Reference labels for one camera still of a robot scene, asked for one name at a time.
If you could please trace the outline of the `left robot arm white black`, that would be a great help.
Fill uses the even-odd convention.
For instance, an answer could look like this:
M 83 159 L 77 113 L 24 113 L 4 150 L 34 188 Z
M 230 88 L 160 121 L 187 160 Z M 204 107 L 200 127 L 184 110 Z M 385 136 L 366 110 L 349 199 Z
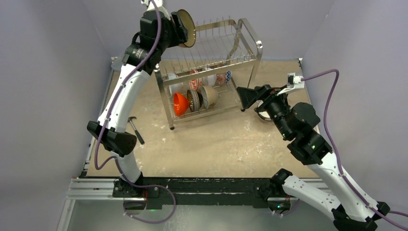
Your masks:
M 138 168 L 134 147 L 137 137 L 126 132 L 130 112 L 137 96 L 147 82 L 161 56 L 168 48 L 189 46 L 195 42 L 195 24 L 186 10 L 172 12 L 169 17 L 161 11 L 146 11 L 140 19 L 140 30 L 126 48 L 120 77 L 105 110 L 97 121 L 89 121 L 88 132 L 96 139 L 94 165 L 100 170 L 108 162 L 98 164 L 99 146 L 111 152 L 125 183 L 125 191 L 132 197 L 143 192 L 139 181 L 142 172 Z

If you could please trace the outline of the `white bowl brown outside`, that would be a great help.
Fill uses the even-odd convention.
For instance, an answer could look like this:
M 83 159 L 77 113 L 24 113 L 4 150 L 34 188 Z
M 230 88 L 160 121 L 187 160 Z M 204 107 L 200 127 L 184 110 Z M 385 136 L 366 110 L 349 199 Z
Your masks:
M 206 109 L 214 106 L 218 102 L 218 92 L 214 87 L 201 86 L 200 93 L 203 96 L 203 104 Z

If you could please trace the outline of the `beige bowl brown rim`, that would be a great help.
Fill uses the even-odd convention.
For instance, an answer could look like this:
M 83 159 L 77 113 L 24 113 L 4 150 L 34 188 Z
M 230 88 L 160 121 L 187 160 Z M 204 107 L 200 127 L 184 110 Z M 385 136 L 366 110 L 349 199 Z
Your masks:
M 184 9 L 177 11 L 179 19 L 181 20 L 183 27 L 187 30 L 187 41 L 179 44 L 182 48 L 191 48 L 196 42 L 196 28 L 191 15 Z

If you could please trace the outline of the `stainless steel dish rack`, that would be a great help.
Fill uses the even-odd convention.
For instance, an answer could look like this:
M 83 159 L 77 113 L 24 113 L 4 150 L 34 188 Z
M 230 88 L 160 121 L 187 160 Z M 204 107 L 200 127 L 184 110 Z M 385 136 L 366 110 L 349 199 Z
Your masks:
M 191 48 L 175 47 L 167 50 L 169 59 L 163 59 L 154 69 L 154 76 L 160 91 L 168 126 L 171 130 L 176 123 L 211 116 L 225 112 L 241 105 L 236 92 L 236 77 L 240 71 L 250 70 L 246 87 L 255 78 L 263 54 L 262 41 L 246 18 L 222 19 L 203 22 L 196 26 L 196 42 Z M 183 83 L 183 95 L 189 88 L 189 81 L 216 75 L 226 71 L 232 72 L 228 84 L 214 88 L 221 100 L 206 109 L 204 106 L 198 112 L 187 111 L 176 116 L 173 96 L 169 86 Z M 168 80 L 168 74 L 174 73 L 177 79 Z

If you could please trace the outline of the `beige bowl dark patterned outside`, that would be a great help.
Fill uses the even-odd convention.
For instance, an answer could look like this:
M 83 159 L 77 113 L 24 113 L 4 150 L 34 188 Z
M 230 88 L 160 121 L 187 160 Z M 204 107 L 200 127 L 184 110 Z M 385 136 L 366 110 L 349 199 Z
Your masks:
M 187 90 L 187 99 L 191 112 L 198 112 L 203 105 L 202 94 L 196 90 Z

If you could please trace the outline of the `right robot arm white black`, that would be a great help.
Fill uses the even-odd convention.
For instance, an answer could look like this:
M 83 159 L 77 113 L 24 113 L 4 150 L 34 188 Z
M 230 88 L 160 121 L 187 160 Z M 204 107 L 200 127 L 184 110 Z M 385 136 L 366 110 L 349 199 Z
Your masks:
M 320 122 L 314 107 L 300 102 L 290 106 L 287 94 L 269 85 L 254 89 L 238 87 L 242 107 L 250 108 L 261 101 L 256 112 L 266 112 L 283 139 L 288 142 L 290 153 L 315 172 L 327 185 L 324 192 L 280 169 L 270 183 L 271 192 L 297 197 L 326 215 L 340 231 L 374 231 L 376 221 L 384 218 L 390 207 L 368 196 L 354 180 L 345 180 L 345 170 L 340 169 L 338 157 L 330 144 L 315 130 Z

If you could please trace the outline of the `orange white floral bowl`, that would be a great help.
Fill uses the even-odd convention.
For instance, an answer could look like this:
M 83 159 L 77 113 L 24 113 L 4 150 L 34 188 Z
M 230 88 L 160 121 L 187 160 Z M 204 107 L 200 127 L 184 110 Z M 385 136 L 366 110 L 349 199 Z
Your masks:
M 196 78 L 189 81 L 189 88 L 191 90 L 199 90 L 203 86 L 203 78 Z

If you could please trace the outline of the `orange diamond pattern bowl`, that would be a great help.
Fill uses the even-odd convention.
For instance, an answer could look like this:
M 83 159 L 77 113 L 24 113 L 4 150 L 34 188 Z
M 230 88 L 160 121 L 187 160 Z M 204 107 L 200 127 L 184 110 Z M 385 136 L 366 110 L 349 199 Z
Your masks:
M 216 74 L 216 81 L 219 86 L 228 84 L 231 78 L 232 78 L 231 71 Z

